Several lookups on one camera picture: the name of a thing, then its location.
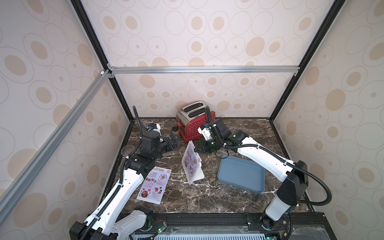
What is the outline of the new printed menu sheet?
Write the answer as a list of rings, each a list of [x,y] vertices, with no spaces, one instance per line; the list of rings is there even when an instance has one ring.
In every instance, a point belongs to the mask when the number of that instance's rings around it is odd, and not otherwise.
[[[189,181],[192,181],[201,169],[201,158],[199,154],[195,152],[195,145],[192,141],[189,141],[187,144],[187,148],[182,158],[182,165]]]

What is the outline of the clear acrylic menu holder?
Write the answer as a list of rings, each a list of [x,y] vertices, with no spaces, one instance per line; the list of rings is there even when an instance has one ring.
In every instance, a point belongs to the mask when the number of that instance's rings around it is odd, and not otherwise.
[[[205,178],[202,170],[202,160],[199,154],[195,152],[195,145],[192,141],[189,141],[187,144],[182,158],[182,166],[189,185]]]

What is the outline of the old printed menu sheet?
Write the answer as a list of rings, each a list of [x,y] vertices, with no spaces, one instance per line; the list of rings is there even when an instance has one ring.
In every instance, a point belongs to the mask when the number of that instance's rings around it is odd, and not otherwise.
[[[155,167],[144,179],[137,200],[159,205],[166,190],[172,170]]]

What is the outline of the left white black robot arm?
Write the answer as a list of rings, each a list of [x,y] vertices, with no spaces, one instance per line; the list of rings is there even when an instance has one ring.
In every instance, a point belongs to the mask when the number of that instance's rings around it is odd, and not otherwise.
[[[143,133],[138,145],[126,157],[115,186],[84,222],[71,226],[70,239],[124,240],[144,227],[152,214],[147,208],[138,207],[121,220],[118,217],[131,195],[154,169],[156,161],[179,146],[180,139],[174,135],[164,137],[155,130]]]

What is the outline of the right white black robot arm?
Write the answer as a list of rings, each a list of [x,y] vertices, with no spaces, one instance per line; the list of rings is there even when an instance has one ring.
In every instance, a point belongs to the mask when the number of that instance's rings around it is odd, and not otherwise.
[[[331,202],[330,188],[320,178],[310,173],[303,161],[294,162],[286,159],[264,147],[241,130],[231,132],[221,119],[201,125],[198,132],[204,139],[196,147],[197,153],[215,153],[220,149],[232,150],[256,162],[282,183],[276,196],[262,214],[261,222],[265,228],[274,228],[282,216],[288,214],[298,204],[325,206]],[[325,200],[311,202],[302,199],[309,185],[309,179],[315,180],[322,186],[326,192]]]

